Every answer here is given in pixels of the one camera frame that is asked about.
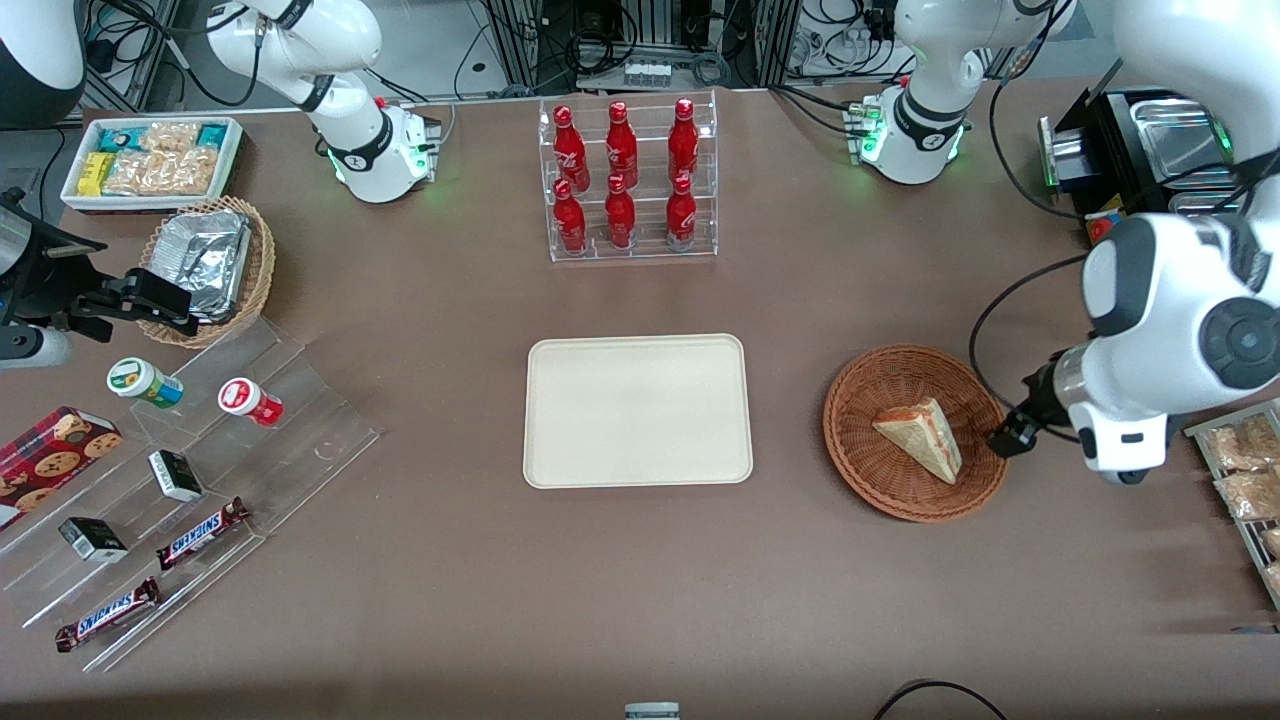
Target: wicker basket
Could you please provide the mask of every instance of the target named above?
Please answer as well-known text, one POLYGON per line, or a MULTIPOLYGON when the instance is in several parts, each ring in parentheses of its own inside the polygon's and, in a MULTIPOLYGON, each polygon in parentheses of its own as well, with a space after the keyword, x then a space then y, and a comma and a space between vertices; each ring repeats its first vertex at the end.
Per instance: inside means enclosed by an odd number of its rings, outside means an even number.
MULTIPOLYGON (((212 345, 219 337, 246 327, 257 320, 266 305, 266 296, 271 291, 271 272, 275 270, 275 240, 271 238, 271 228, 262 222, 262 215, 252 205, 237 197, 219 197, 210 202, 201 202, 184 208, 182 213, 212 213, 215 210, 236 210, 246 215, 253 223, 253 234, 250 238, 248 258, 244 259, 244 278, 241 281, 239 297, 236 300, 236 316, 221 325, 200 325, 196 337, 187 337, 173 328, 159 323, 138 323, 142 332, 151 340, 168 345, 180 345, 192 350, 201 350, 212 345)), ((160 227, 151 233, 151 242, 147 242, 142 251, 142 266, 151 263, 151 254, 156 249, 156 238, 160 237, 160 227)))
POLYGON ((959 360, 919 345, 890 345, 852 360, 827 393, 822 429, 836 468, 876 507, 916 523, 954 520, 982 507, 1000 488, 1009 461, 987 448, 1004 414, 959 360), (956 484, 933 477, 872 428, 890 407, 937 398, 960 446, 956 484))

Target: candy bar wrapper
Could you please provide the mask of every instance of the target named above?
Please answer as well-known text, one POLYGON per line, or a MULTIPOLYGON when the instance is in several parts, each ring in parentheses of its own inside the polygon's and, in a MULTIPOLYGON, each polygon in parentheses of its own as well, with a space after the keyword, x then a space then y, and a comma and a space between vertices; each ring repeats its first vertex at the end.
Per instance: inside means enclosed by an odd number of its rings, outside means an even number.
POLYGON ((196 555, 209 543, 214 542, 214 538, 232 529, 234 524, 248 518, 248 515, 250 512, 241 498, 233 498, 204 523, 173 541, 169 547, 157 550, 156 557, 160 559, 160 570, 170 570, 183 560, 196 555))
POLYGON ((142 584, 137 589, 106 607, 99 609, 97 612, 86 616, 79 623, 59 628, 58 634, 54 637, 54 644, 58 652, 70 652, 88 641, 95 633, 110 628, 143 607, 160 605, 160 587, 156 585, 156 579, 147 578, 142 580, 142 584))

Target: cookie box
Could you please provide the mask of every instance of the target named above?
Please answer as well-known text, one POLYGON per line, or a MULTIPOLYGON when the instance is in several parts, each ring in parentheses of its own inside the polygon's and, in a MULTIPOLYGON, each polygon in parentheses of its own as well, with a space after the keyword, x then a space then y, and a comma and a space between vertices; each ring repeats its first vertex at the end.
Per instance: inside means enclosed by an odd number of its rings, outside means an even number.
POLYGON ((241 124, 227 115, 140 115, 131 118, 109 118, 93 120, 84 128, 84 137, 79 149, 76 150, 76 160, 67 173, 63 183, 61 199, 68 208, 74 208, 81 213, 160 213, 187 208, 197 202, 206 202, 221 197, 230 181, 232 168, 236 164, 236 154, 239 150, 243 129, 241 124), (225 126, 227 133, 221 138, 218 150, 218 163, 214 167, 214 178, 209 183, 209 191, 204 195, 148 195, 148 196, 95 196, 79 193, 79 178, 84 172, 84 163, 90 161, 90 155, 99 150, 104 133, 146 126, 156 120, 201 123, 205 126, 225 126))
POLYGON ((0 447, 0 530, 122 442, 111 423, 74 407, 59 407, 0 447))

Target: coca-cola bottle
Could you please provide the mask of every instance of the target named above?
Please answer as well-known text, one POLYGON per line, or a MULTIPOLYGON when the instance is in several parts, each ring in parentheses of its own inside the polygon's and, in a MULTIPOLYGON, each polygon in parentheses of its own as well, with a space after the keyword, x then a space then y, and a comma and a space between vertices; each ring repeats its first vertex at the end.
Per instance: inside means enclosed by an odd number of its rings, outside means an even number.
POLYGON ((552 213, 556 215, 556 232, 561 236, 561 245, 570 255, 586 252, 586 215, 582 206, 573 197, 573 188, 568 181, 557 178, 552 186, 556 192, 556 205, 552 213))
POLYGON ((573 113, 564 105, 552 113, 556 119, 556 165, 561 177, 570 182, 576 193, 591 187, 591 173, 586 169, 586 145, 573 127, 573 113))
POLYGON ((676 123, 667 137, 667 152, 671 156, 671 182, 676 182, 680 173, 692 177, 698 170, 698 127, 694 126, 694 101, 687 97, 676 101, 676 123))
POLYGON ((694 215, 698 214, 698 201, 691 188, 689 173, 680 173, 672 183, 675 192, 667 200, 667 246, 676 252, 685 252, 694 245, 694 215))
POLYGON ((609 197, 604 201, 609 218, 609 242, 618 250, 631 250, 636 240, 636 204, 627 192, 622 173, 609 176, 609 197))
POLYGON ((609 135, 604 138, 609 152, 609 172, 621 173, 627 188, 640 182, 640 154, 636 149, 636 131, 627 120, 627 104, 609 104, 609 135))

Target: acrylic bottle rack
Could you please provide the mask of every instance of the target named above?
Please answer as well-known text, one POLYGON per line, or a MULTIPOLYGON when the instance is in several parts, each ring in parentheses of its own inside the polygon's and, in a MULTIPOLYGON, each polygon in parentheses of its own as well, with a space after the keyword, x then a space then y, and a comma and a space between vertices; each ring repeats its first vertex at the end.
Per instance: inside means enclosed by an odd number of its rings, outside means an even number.
POLYGON ((716 94, 637 94, 622 96, 622 100, 627 104, 640 155, 640 182, 631 188, 636 205, 636 240, 630 250, 618 250, 609 242, 604 214, 604 201, 609 193, 609 163, 604 147, 604 138, 609 132, 608 108, 589 96, 543 101, 539 106, 538 150, 541 156, 543 201, 547 206, 547 237, 552 261, 678 260, 716 255, 719 250, 716 94), (667 246, 667 199, 671 197, 667 137, 675 122, 676 100, 681 97, 694 101, 694 124, 698 127, 698 172, 692 177, 698 214, 692 246, 685 252, 676 252, 667 246), (556 124, 550 119, 557 105, 567 105, 573 110, 573 124, 586 143, 586 165, 591 174, 590 188, 577 196, 586 214, 586 252, 579 256, 564 251, 552 213, 556 202, 552 183, 559 177, 554 149, 556 124))
POLYGON ((127 616, 68 653, 68 662, 84 671, 109 670, 123 660, 378 439, 355 407, 316 374, 302 347, 264 319, 220 338, 173 375, 186 386, 182 402, 168 410, 134 404, 116 423, 124 437, 120 447, 0 534, 0 582, 18 610, 17 618, 5 620, 46 635, 51 653, 60 626, 156 577, 164 598, 159 606, 127 616), (218 389, 236 375, 253 379, 284 402, 275 427, 262 428, 218 407, 218 389), (204 497, 178 502, 160 493, 147 462, 160 448, 187 456, 204 497), (236 496, 252 516, 161 573, 155 551, 236 496), (81 560, 58 532, 68 516, 106 520, 128 555, 115 564, 81 560))

